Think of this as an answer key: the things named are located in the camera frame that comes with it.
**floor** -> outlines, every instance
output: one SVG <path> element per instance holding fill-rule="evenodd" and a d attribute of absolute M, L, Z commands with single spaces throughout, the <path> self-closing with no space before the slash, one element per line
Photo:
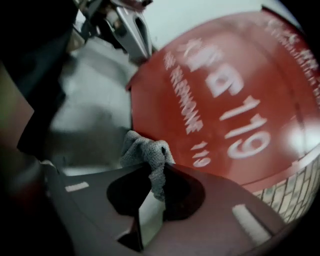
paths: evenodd
<path fill-rule="evenodd" d="M 98 38 L 72 53 L 60 77 L 66 100 L 46 140 L 46 155 L 57 168 L 72 176 L 120 167 L 132 126 L 125 86 L 136 70 L 122 50 Z"/>

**gray surface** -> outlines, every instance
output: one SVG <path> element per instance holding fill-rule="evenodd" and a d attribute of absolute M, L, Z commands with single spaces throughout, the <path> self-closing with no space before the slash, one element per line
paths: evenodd
<path fill-rule="evenodd" d="M 72 54 L 60 77 L 66 101 L 45 147 L 59 170 L 81 175 L 120 167 L 123 139 L 132 126 L 125 86 L 136 70 L 122 50 L 97 38 Z"/>

